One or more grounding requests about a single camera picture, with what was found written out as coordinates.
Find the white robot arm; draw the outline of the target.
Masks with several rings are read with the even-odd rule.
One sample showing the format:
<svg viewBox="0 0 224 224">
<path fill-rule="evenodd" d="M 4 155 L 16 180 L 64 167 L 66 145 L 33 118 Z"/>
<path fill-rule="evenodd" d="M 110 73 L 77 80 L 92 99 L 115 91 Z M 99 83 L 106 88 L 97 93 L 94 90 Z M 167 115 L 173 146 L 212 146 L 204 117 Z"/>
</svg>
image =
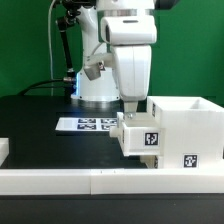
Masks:
<svg viewBox="0 0 224 224">
<path fill-rule="evenodd" d="M 153 12 L 170 10 L 179 0 L 82 0 L 83 54 L 78 96 L 84 101 L 122 100 L 133 115 L 147 97 L 152 49 L 157 41 Z"/>
</svg>

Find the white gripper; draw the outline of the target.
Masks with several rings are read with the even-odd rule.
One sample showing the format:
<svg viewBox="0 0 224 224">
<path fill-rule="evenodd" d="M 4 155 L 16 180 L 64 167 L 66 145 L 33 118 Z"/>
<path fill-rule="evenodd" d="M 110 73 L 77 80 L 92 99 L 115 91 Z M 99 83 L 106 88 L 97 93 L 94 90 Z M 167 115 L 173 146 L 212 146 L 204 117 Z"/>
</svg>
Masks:
<svg viewBox="0 0 224 224">
<path fill-rule="evenodd" d="M 103 17 L 100 22 L 101 38 L 110 45 L 114 76 L 124 103 L 124 115 L 133 119 L 138 101 L 148 93 L 152 50 L 157 41 L 154 17 Z"/>
</svg>

